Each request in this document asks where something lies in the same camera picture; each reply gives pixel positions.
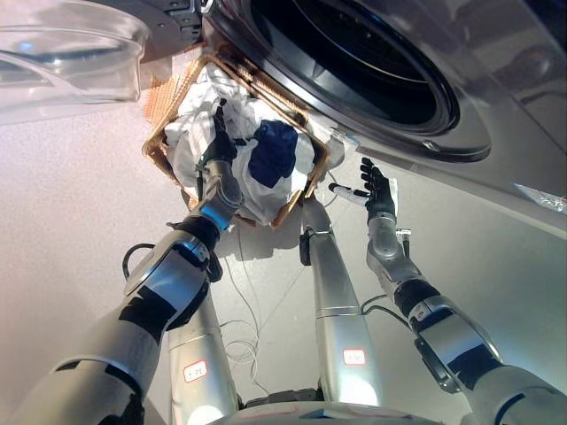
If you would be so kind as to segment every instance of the gray floor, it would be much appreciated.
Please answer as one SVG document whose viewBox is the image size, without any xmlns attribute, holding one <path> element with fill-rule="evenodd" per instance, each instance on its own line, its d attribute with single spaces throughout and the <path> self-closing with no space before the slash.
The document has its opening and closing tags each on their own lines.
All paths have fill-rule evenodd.
<svg viewBox="0 0 567 425">
<path fill-rule="evenodd" d="M 136 104 L 0 128 L 0 421 L 119 303 L 124 251 L 157 240 L 166 221 L 183 217 L 179 191 L 141 154 L 149 129 Z M 335 177 L 356 185 L 359 161 L 347 152 Z M 384 170 L 399 179 L 399 223 L 413 229 L 412 256 L 423 273 L 488 330 L 507 362 L 567 391 L 565 241 L 458 190 Z M 328 210 L 360 300 L 379 293 L 364 263 L 365 212 L 342 199 Z M 270 391 L 312 387 L 318 378 L 312 278 L 299 263 L 298 229 L 296 212 L 277 230 L 233 228 L 219 247 L 261 321 L 258 381 Z M 228 274 L 213 294 L 221 321 L 251 319 Z M 444 394 L 429 377 L 412 336 L 373 314 L 386 404 L 471 423 L 462 420 L 464 399 Z M 250 336 L 246 326 L 226 333 L 227 341 Z M 165 416 L 167 368 L 164 356 L 150 392 Z M 233 373 L 244 399 L 262 395 L 247 367 L 233 365 Z"/>
</svg>

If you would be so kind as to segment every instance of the white cloth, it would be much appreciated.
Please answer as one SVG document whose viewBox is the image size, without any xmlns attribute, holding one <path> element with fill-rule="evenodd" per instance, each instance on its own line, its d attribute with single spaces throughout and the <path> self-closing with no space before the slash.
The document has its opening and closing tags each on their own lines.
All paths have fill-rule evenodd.
<svg viewBox="0 0 567 425">
<path fill-rule="evenodd" d="M 179 105 L 179 118 L 166 125 L 167 159 L 175 177 L 195 194 L 195 165 L 216 136 L 213 115 L 222 98 L 227 134 L 231 139 L 251 139 L 246 146 L 237 146 L 232 173 L 245 197 L 240 214 L 267 226 L 276 218 L 298 190 L 303 190 L 307 175 L 313 169 L 315 152 L 309 137 L 298 131 L 295 148 L 295 167 L 287 178 L 280 178 L 273 188 L 257 182 L 250 174 L 248 163 L 258 141 L 252 139 L 262 120 L 281 120 L 279 115 L 261 99 L 250 97 L 248 91 L 230 79 L 215 64 L 207 64 L 191 85 Z"/>
<path fill-rule="evenodd" d="M 248 168 L 256 146 L 256 139 L 251 139 L 246 146 L 237 146 L 238 154 L 232 161 L 232 173 L 245 197 L 245 208 L 239 213 L 245 218 L 256 220 L 262 226 L 267 226 L 277 216 L 280 208 L 287 204 L 298 190 L 305 188 L 307 175 L 313 168 L 315 153 L 309 137 L 299 134 L 293 171 L 289 177 L 280 177 L 276 185 L 269 188 L 254 179 Z"/>
</svg>

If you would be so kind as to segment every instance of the washing machine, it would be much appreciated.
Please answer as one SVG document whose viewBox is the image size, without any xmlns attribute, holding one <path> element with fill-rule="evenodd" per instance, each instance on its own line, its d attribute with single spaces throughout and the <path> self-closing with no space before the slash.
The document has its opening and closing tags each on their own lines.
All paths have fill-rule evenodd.
<svg viewBox="0 0 567 425">
<path fill-rule="evenodd" d="M 228 44 L 331 138 L 567 237 L 564 0 L 96 3 L 145 23 L 145 61 Z"/>
</svg>

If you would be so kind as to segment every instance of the wicker laundry basket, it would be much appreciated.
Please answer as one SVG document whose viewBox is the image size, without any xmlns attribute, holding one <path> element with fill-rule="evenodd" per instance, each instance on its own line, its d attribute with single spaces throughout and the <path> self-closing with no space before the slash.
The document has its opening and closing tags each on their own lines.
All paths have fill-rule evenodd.
<svg viewBox="0 0 567 425">
<path fill-rule="evenodd" d="M 209 63 L 217 65 L 230 78 L 244 86 L 252 96 L 265 101 L 282 117 L 282 120 L 309 135 L 311 139 L 315 151 L 313 170 L 308 176 L 305 189 L 293 194 L 291 200 L 282 206 L 276 218 L 270 223 L 270 226 L 276 228 L 284 221 L 302 195 L 310 197 L 313 194 L 316 183 L 324 173 L 329 152 L 321 141 L 314 138 L 306 130 L 307 113 L 299 104 L 299 100 L 245 59 L 235 59 L 234 56 L 226 52 L 217 52 L 214 55 L 205 54 L 193 60 L 183 75 L 174 77 L 169 81 L 156 83 L 155 87 L 151 89 L 148 105 L 146 105 L 146 107 L 153 108 L 157 113 L 152 115 L 146 111 L 146 117 L 151 118 L 155 127 L 144 142 L 144 155 L 175 184 L 184 189 L 175 178 L 173 168 L 167 161 L 167 140 L 164 128 L 168 123 L 178 118 L 177 110 L 180 103 L 187 95 L 191 84 L 197 80 L 203 67 Z M 188 195 L 191 197 L 188 207 L 191 208 L 197 203 L 197 199 L 190 193 Z M 242 220 L 248 224 L 255 224 L 251 220 Z"/>
</svg>

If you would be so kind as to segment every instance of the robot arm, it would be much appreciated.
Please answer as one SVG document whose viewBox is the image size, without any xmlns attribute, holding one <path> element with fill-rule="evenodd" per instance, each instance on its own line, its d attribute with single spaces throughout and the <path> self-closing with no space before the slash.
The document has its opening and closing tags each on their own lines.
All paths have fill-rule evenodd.
<svg viewBox="0 0 567 425">
<path fill-rule="evenodd" d="M 567 397 L 520 367 L 504 365 L 487 333 L 442 297 L 396 237 L 388 180 L 368 159 L 367 264 L 416 335 L 415 345 L 440 388 L 462 392 L 483 425 L 567 423 Z"/>
<path fill-rule="evenodd" d="M 220 106 L 214 124 L 216 137 L 203 161 L 209 174 L 204 199 L 132 272 L 122 303 L 43 378 L 8 423 L 143 423 L 161 338 L 186 323 L 205 298 L 210 255 L 244 201 L 231 173 L 236 152 Z"/>
</svg>

